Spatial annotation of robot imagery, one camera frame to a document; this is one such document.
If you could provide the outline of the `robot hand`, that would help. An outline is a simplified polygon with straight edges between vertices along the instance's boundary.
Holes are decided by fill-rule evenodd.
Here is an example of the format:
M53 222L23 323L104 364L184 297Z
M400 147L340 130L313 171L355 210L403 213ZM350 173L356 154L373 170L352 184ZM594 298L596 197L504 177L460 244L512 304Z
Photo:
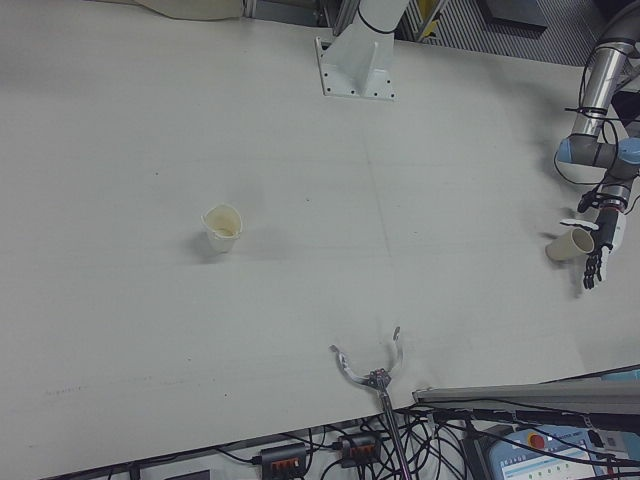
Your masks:
M582 284L586 290L594 289L607 279L609 260L623 243L626 214L616 207L602 207L593 222L565 218L560 224L581 231L586 236Z

